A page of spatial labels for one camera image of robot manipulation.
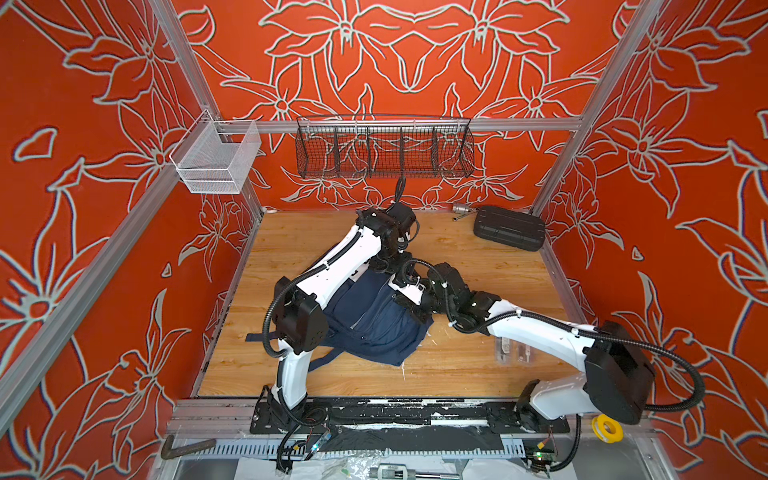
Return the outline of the navy blue backpack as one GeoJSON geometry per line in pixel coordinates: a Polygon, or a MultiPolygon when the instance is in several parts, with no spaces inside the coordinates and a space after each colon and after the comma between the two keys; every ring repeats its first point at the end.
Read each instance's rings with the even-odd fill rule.
{"type": "Polygon", "coordinates": [[[324,310],[329,329],[321,345],[330,351],[310,362],[321,368],[343,353],[393,366],[401,366],[424,340],[433,324],[424,322],[396,303],[386,273],[366,270],[346,280],[324,310]]]}

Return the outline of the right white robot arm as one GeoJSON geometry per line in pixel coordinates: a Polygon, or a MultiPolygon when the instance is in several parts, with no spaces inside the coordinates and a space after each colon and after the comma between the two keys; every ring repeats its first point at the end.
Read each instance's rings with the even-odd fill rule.
{"type": "Polygon", "coordinates": [[[470,290],[447,263],[407,260],[394,272],[392,286],[397,299],[418,315],[443,314],[461,334],[508,339],[575,368],[570,377],[526,385],[515,411],[528,430],[543,421],[584,414],[604,414],[636,425],[646,412],[686,411],[704,398],[705,383],[695,366],[670,350],[632,338],[615,322],[595,327],[526,310],[489,292],[470,290]],[[656,377],[651,355],[671,361],[690,376],[692,390],[687,397],[651,403],[656,377]]]}

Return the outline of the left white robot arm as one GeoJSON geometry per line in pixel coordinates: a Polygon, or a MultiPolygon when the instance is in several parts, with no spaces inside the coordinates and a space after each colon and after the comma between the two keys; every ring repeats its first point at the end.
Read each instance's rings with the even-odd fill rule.
{"type": "Polygon", "coordinates": [[[423,287],[405,281],[418,231],[415,212],[401,202],[360,210],[307,270],[276,282],[258,338],[278,362],[267,404],[284,428],[328,417],[306,405],[311,371],[342,353],[398,366],[417,349],[431,324],[423,287]]]}

